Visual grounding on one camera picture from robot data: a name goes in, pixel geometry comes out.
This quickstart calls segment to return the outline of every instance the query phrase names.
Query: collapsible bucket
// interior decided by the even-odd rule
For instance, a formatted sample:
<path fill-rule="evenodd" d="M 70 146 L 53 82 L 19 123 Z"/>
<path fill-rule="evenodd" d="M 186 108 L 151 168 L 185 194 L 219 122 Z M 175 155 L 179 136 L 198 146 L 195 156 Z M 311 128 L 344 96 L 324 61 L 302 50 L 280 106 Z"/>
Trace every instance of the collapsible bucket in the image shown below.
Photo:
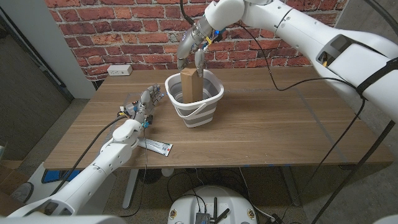
<path fill-rule="evenodd" d="M 224 95 L 221 81 L 209 70 L 203 71 L 203 100 L 194 103 L 183 103 L 181 76 L 179 73 L 166 79 L 166 91 L 177 114 L 188 128 L 194 128 L 213 119 L 217 101 Z"/>

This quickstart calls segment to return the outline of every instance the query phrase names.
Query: red brick wall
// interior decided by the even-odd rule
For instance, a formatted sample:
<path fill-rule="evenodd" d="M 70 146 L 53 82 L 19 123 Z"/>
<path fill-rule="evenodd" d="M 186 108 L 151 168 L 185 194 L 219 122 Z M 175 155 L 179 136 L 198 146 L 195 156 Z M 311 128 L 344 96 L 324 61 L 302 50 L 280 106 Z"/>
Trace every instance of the red brick wall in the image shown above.
<path fill-rule="evenodd" d="M 107 76 L 111 64 L 135 70 L 175 69 L 178 42 L 190 26 L 179 0 L 44 0 L 89 80 Z M 333 26 L 346 0 L 284 0 Z M 210 0 L 184 0 L 185 12 L 196 19 Z M 249 28 L 270 57 L 271 66 L 309 66 L 309 61 L 273 33 Z M 207 68 L 253 68 L 266 65 L 245 31 L 230 26 L 224 39 L 209 47 Z"/>

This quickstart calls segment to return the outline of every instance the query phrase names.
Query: table leg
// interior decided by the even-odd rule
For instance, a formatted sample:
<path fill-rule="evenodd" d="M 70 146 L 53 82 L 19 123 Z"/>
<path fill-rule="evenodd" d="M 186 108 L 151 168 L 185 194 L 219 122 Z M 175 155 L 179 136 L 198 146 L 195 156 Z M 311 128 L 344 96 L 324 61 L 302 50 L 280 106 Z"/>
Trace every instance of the table leg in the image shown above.
<path fill-rule="evenodd" d="M 127 183 L 126 192 L 124 193 L 123 209 L 128 209 L 131 206 L 132 196 L 136 188 L 138 170 L 132 169 L 130 171 L 129 181 Z"/>
<path fill-rule="evenodd" d="M 297 197 L 299 195 L 299 192 L 296 188 L 296 183 L 294 181 L 292 170 L 290 170 L 290 167 L 287 166 L 280 167 L 280 170 L 282 171 L 282 175 L 284 176 L 284 180 L 286 183 L 287 191 L 289 192 L 290 199 L 292 200 L 295 206 L 300 206 L 301 202 L 300 199 Z"/>

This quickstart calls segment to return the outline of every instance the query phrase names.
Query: bucket handle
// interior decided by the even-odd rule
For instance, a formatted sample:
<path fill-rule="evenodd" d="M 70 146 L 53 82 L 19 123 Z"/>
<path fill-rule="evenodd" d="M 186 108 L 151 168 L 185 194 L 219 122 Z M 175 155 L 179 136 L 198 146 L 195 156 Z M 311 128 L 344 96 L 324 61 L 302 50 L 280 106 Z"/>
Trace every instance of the bucket handle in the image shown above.
<path fill-rule="evenodd" d="M 176 108 L 176 107 L 174 107 L 174 108 L 175 108 L 177 114 L 180 116 L 180 118 L 189 119 L 189 118 L 191 118 L 192 116 L 195 116 L 196 114 L 198 114 L 199 112 L 201 112 L 203 109 L 205 109 L 205 107 L 206 107 L 206 103 L 203 103 L 202 105 L 199 106 L 198 109 L 196 109 L 194 112 L 192 112 L 192 113 L 190 113 L 189 115 L 186 115 L 186 116 L 182 115 L 182 114 L 179 112 L 178 108 Z"/>

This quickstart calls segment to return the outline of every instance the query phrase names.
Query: black strap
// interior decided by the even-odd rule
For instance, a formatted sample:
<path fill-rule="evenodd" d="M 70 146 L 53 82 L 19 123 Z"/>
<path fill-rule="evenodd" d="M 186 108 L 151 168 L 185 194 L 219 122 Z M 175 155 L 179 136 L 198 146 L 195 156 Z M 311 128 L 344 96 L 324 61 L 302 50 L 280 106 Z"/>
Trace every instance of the black strap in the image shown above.
<path fill-rule="evenodd" d="M 377 82 L 384 75 L 387 75 L 389 72 L 398 70 L 398 58 L 394 58 L 386 63 L 386 66 L 380 68 L 377 72 L 373 73 L 370 77 L 365 79 L 357 88 L 357 93 L 363 98 L 363 91 L 367 89 L 370 85 Z"/>

